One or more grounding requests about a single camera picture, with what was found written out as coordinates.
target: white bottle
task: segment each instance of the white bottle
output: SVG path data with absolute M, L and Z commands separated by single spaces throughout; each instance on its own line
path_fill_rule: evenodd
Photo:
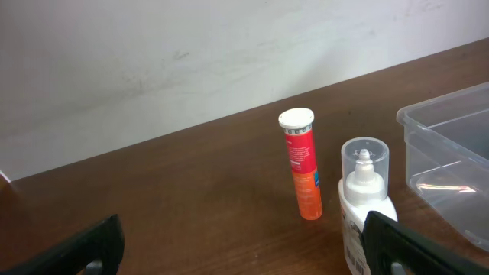
M 389 148 L 378 139 L 358 137 L 343 144 L 343 181 L 338 184 L 342 207 L 343 246 L 353 275 L 371 275 L 360 242 L 371 210 L 397 221 L 396 209 L 387 197 Z

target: plastic bottle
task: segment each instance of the plastic bottle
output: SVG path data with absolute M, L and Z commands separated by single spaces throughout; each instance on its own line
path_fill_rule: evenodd
M 300 215 L 307 220 L 322 215 L 313 121 L 314 113 L 307 108 L 292 108 L 278 117 L 285 132 Z
M 360 242 L 367 214 L 375 210 L 397 221 L 396 209 L 387 196 L 389 148 L 375 138 L 354 138 L 343 144 L 342 166 L 338 191 L 345 259 L 352 274 L 370 275 Z

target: transparent bottle cap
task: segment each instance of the transparent bottle cap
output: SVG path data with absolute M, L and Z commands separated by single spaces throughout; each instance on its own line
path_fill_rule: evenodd
M 353 205 L 387 197 L 389 147 L 372 137 L 357 137 L 343 144 L 343 192 Z

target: wooden table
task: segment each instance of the wooden table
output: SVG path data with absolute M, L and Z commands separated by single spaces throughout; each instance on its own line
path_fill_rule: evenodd
M 0 270 L 118 213 L 120 274 L 348 274 L 340 148 L 372 136 L 391 151 L 402 224 L 489 265 L 404 182 L 400 108 L 489 81 L 489 40 L 264 105 L 14 182 L 0 193 Z M 300 218 L 278 115 L 316 113 L 323 216 Z

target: white wall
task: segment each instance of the white wall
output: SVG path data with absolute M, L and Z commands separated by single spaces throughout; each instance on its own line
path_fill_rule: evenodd
M 11 179 L 489 37 L 487 0 L 2 0 Z

